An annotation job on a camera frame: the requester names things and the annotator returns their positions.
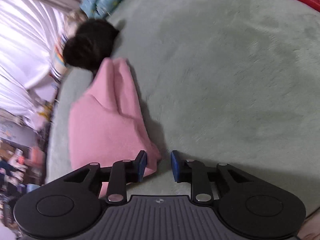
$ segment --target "dark hair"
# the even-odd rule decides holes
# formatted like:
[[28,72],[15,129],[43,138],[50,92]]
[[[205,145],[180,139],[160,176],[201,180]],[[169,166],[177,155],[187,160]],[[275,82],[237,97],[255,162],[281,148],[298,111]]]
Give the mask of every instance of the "dark hair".
[[107,21],[89,19],[66,42],[62,53],[65,64],[96,72],[103,59],[110,57],[118,34]]

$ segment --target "gray ribbed panel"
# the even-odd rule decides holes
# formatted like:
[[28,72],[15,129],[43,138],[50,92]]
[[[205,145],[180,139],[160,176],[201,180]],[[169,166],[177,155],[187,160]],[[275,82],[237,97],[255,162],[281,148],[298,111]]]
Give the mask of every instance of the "gray ribbed panel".
[[70,240],[244,240],[227,229],[211,208],[187,196],[132,196],[107,209],[89,231]]

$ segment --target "pink fabric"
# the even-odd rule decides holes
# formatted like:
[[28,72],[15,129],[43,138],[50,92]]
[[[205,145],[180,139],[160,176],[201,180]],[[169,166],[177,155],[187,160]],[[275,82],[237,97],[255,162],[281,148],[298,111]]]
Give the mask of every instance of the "pink fabric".
[[[70,111],[72,169],[91,162],[107,167],[119,160],[134,160],[140,150],[148,154],[147,176],[156,171],[161,155],[148,137],[126,61],[105,58],[91,87]],[[104,183],[100,196],[106,189]]]

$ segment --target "silver screw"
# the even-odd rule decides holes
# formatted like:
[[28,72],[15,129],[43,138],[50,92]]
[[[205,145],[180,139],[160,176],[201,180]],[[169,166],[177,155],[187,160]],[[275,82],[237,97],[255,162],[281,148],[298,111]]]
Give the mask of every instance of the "silver screw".
[[111,194],[108,196],[108,200],[110,202],[120,202],[121,200],[123,200],[123,196],[120,194]]
[[205,193],[201,193],[196,195],[196,200],[199,202],[207,202],[209,200],[211,200],[211,196]]

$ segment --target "black cat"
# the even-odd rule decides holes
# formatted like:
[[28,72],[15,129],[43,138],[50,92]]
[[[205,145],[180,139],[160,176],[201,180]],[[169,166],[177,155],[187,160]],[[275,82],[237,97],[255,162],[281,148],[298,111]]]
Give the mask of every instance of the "black cat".
[[110,57],[118,34],[119,31],[105,20],[87,20],[66,42],[62,53],[65,64],[96,74],[103,59]]

